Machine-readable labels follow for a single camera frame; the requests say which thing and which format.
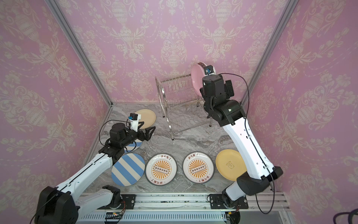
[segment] dish rack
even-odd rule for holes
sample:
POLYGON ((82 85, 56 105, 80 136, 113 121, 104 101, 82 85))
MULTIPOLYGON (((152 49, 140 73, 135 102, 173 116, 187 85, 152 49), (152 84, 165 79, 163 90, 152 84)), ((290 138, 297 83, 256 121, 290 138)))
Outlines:
POLYGON ((208 114, 203 108, 203 98, 195 92, 191 74, 175 78, 162 79, 155 77, 163 117, 168 122, 170 137, 190 128, 210 123, 208 114))

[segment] pink wallpaper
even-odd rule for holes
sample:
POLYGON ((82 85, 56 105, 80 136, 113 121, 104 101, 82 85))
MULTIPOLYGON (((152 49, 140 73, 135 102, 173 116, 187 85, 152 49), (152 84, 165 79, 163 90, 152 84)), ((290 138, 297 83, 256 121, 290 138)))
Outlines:
MULTIPOLYGON (((155 76, 199 61, 251 79, 286 0, 58 0, 114 102, 158 101, 155 76)), ((237 77, 236 99, 245 84, 237 77)))
POLYGON ((44 1, 0 1, 0 219, 28 223, 73 175, 107 106, 44 1))
POLYGON ((252 93, 251 126, 298 224, 358 208, 357 7, 299 1, 252 93))

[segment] white robotic arm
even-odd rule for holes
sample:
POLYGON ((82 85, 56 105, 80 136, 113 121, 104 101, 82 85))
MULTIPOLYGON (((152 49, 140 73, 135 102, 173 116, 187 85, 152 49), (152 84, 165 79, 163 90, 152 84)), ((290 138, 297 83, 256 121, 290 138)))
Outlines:
POLYGON ((150 140, 155 127, 146 128, 145 132, 138 130, 144 124, 139 119, 140 115, 130 114, 129 128, 123 123, 114 124, 110 138, 88 164, 57 187, 48 186, 40 193, 34 215, 36 224, 75 223, 78 218, 100 207, 108 205, 115 209, 121 205, 123 198, 120 190, 109 185, 86 197, 80 198, 80 195, 101 173, 120 159, 127 145, 136 139, 150 140))
POLYGON ((216 120, 229 134, 247 168, 247 172, 222 192, 224 204, 232 207, 238 198, 264 191, 271 181, 282 175, 282 169, 274 166, 263 153, 251 132, 243 106, 236 100, 229 100, 234 96, 231 80, 224 83, 223 77, 215 74, 213 66, 206 66, 204 72, 203 88, 200 89, 204 109, 208 117, 216 120))
MULTIPOLYGON (((244 160, 246 165, 247 174, 251 178, 258 180, 261 180, 261 177, 263 176, 270 176, 270 173, 274 171, 274 165, 269 161, 269 159, 267 159, 267 157, 263 153, 260 145, 258 144, 256 138, 251 132, 251 128, 248 124, 248 121, 245 118, 241 117, 240 119, 235 121, 235 125, 227 124, 223 128, 229 134, 237 150, 240 152, 242 159, 244 160), (247 135, 245 129, 245 121, 249 136, 247 135), (263 164, 260 157, 264 160, 266 166, 263 164)), ((226 194, 232 201, 236 201, 238 198, 246 195, 246 193, 243 192, 243 190, 239 187, 237 181, 235 181, 232 185, 226 188, 226 194)))

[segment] plate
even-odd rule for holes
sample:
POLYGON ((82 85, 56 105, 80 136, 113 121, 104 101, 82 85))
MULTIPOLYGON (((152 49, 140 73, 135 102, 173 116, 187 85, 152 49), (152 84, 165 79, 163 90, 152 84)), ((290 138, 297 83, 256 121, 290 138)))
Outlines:
POLYGON ((123 155, 112 167, 112 179, 119 186, 137 182, 144 173, 144 159, 135 153, 123 155))
POLYGON ((205 76, 204 68, 201 65, 195 64, 192 67, 191 74, 194 90, 201 96, 200 88, 203 87, 203 77, 205 76))
POLYGON ((137 150, 141 145, 142 145, 142 141, 139 139, 136 139, 135 142, 126 146, 127 150, 124 149, 124 153, 133 152, 134 150, 137 150))
POLYGON ((149 128, 152 126, 155 122, 156 115, 152 110, 149 109, 141 109, 135 112, 136 114, 140 114, 141 118, 139 119, 139 122, 144 121, 144 124, 140 129, 149 128))
POLYGON ((154 185, 162 186, 171 182, 178 168, 175 159, 166 153, 153 156, 145 168, 145 176, 154 185))
POLYGON ((247 171, 241 154, 233 149, 224 149, 219 152, 215 163, 219 173, 228 180, 236 181, 247 171))
POLYGON ((191 182, 203 184, 213 177, 214 164, 205 153, 193 152, 185 157, 183 171, 191 182))

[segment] white plate with orange sunburst design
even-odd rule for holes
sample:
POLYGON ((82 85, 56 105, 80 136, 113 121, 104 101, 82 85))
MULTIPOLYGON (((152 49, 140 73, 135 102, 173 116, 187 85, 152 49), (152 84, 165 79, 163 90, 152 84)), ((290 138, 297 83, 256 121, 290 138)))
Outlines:
POLYGON ((171 182, 178 170, 175 159, 166 153, 153 156, 145 168, 145 176, 154 185, 162 186, 171 182))
POLYGON ((205 153, 192 152, 183 161, 183 171, 191 182, 203 184, 213 177, 214 164, 205 153))

